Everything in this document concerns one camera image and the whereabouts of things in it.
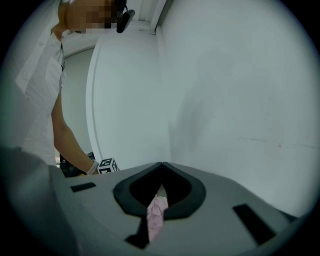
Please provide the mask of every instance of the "headset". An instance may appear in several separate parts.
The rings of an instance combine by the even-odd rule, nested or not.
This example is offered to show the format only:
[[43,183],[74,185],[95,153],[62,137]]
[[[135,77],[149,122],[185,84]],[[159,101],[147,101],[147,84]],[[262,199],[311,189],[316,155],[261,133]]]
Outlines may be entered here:
[[121,34],[129,26],[136,12],[134,10],[128,10],[127,0],[115,0],[114,2],[117,6],[116,31]]

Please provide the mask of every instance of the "cube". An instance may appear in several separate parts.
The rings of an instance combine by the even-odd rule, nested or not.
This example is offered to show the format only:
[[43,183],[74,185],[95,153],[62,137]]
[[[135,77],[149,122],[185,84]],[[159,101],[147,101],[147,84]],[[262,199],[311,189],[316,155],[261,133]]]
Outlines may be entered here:
[[118,166],[114,158],[103,159],[98,168],[99,174],[107,174],[118,171]]

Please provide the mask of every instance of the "person's forearm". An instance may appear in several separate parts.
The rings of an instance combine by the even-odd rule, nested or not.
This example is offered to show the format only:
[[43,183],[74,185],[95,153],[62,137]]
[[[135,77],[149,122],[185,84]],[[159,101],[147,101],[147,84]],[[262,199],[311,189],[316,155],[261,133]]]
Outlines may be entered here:
[[69,127],[54,132],[54,147],[72,165],[87,172],[93,161],[83,152]]

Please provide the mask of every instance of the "pink fabric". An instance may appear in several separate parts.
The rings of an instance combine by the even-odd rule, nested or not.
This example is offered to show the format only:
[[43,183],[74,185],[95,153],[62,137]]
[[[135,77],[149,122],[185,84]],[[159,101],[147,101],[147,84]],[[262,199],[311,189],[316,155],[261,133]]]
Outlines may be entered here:
[[147,208],[146,221],[148,225],[149,242],[151,243],[164,226],[164,212],[168,208],[166,197],[153,198]]

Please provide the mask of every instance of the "neck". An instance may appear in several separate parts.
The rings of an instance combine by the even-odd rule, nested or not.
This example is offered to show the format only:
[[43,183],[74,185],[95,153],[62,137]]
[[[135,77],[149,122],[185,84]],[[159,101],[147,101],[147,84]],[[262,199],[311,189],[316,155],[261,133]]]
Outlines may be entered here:
[[65,19],[67,8],[68,8],[67,2],[60,3],[58,8],[59,23],[55,25],[51,30],[51,33],[54,33],[58,38],[61,38],[62,33],[68,29],[66,24],[66,19]]

